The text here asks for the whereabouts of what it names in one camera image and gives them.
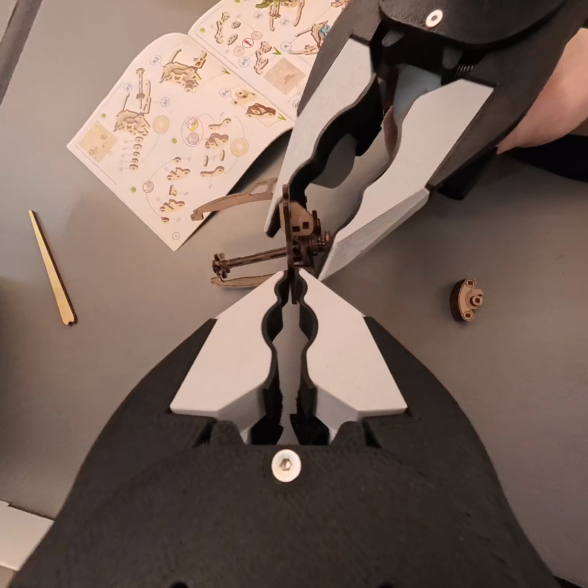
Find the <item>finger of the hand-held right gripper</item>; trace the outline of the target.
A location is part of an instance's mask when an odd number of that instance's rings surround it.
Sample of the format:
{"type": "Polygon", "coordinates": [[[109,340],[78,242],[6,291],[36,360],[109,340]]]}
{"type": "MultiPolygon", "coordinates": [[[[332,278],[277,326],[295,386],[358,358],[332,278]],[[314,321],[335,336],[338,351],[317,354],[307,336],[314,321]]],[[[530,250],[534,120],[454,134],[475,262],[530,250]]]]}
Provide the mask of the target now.
{"type": "Polygon", "coordinates": [[[371,48],[350,38],[298,114],[266,220],[269,237],[280,227],[283,188],[291,201],[305,204],[310,184],[338,187],[378,136],[382,119],[371,48]]]}
{"type": "Polygon", "coordinates": [[[415,100],[402,121],[395,158],[365,188],[355,215],[336,232],[320,281],[367,252],[427,203],[433,174],[492,92],[477,83],[450,83],[415,100]]]}

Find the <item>wooden model assembly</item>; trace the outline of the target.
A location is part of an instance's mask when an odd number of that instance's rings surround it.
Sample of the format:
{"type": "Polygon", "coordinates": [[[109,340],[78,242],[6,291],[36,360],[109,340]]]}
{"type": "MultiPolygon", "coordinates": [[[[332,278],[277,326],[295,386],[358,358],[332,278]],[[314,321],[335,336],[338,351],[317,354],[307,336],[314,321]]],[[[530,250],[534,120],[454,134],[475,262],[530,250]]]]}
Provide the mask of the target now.
{"type": "Polygon", "coordinates": [[[224,254],[215,254],[212,261],[214,277],[210,283],[221,288],[256,288],[270,275],[242,276],[228,279],[234,268],[241,268],[284,258],[286,274],[291,291],[292,304],[299,302],[295,271],[306,269],[315,274],[316,258],[328,252],[331,246],[329,231],[323,231],[316,210],[308,211],[306,205],[290,198],[289,187],[283,187],[282,202],[279,205],[279,223],[285,234],[285,246],[264,252],[228,259],[224,254]]]}

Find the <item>assembly instruction booklet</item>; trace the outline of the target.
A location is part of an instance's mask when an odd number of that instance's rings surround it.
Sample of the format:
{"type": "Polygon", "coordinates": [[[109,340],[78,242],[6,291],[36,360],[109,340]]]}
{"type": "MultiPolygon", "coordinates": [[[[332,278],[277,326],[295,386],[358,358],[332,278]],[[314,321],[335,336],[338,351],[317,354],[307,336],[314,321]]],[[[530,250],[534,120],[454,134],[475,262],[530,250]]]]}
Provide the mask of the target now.
{"type": "Polygon", "coordinates": [[[349,1],[220,1],[149,44],[68,149],[171,250],[290,131],[349,1]]]}

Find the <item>person's right hand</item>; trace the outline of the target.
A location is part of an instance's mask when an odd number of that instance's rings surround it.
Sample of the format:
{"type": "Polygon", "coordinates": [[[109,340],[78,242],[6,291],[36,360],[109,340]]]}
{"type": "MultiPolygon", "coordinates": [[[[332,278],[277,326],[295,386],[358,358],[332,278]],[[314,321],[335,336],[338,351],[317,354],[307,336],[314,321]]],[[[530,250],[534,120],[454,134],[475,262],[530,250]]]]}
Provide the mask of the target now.
{"type": "Polygon", "coordinates": [[[531,148],[568,134],[587,136],[587,29],[567,43],[552,76],[497,153],[531,148]]]}

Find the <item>half-round wooden part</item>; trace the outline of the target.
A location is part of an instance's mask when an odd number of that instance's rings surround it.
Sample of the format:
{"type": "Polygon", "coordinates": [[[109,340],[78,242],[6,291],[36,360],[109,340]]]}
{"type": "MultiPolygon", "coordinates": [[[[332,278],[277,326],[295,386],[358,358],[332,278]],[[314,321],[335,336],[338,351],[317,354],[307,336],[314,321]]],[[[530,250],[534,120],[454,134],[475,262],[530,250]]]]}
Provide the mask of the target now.
{"type": "Polygon", "coordinates": [[[466,278],[454,284],[450,293],[450,311],[456,322],[470,322],[474,311],[483,304],[483,291],[473,278],[466,278]]]}

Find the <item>thin wooden stick tool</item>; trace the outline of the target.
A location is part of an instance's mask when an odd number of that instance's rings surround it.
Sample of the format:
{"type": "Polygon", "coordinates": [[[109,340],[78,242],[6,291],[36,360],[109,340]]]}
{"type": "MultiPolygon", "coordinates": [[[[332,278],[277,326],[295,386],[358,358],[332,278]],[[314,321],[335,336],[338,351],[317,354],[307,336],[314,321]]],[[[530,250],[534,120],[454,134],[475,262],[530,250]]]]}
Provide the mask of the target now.
{"type": "Polygon", "coordinates": [[[77,323],[77,315],[55,262],[54,256],[50,250],[48,240],[42,230],[39,217],[33,210],[28,210],[28,215],[30,217],[33,231],[38,242],[42,261],[45,265],[62,323],[66,326],[72,326],[77,323]]]}

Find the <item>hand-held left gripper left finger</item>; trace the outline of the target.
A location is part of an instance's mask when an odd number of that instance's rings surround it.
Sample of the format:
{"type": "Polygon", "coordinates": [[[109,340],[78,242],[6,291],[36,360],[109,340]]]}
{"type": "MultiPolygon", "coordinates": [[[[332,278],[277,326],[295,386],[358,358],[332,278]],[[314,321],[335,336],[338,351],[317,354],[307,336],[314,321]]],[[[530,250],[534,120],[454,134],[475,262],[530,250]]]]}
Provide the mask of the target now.
{"type": "Polygon", "coordinates": [[[281,271],[213,321],[170,410],[232,422],[253,445],[276,445],[283,395],[273,341],[283,328],[289,275],[281,271]]]}

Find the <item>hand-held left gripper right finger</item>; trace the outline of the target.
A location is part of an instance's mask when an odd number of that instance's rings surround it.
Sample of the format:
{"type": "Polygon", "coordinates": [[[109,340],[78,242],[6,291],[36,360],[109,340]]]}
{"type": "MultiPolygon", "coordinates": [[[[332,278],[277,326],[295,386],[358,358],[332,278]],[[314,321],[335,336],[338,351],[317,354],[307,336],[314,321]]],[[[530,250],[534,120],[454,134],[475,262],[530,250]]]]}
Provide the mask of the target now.
{"type": "Polygon", "coordinates": [[[313,277],[296,274],[299,326],[307,337],[296,400],[300,445],[328,445],[347,422],[408,408],[366,317],[313,277]]]}

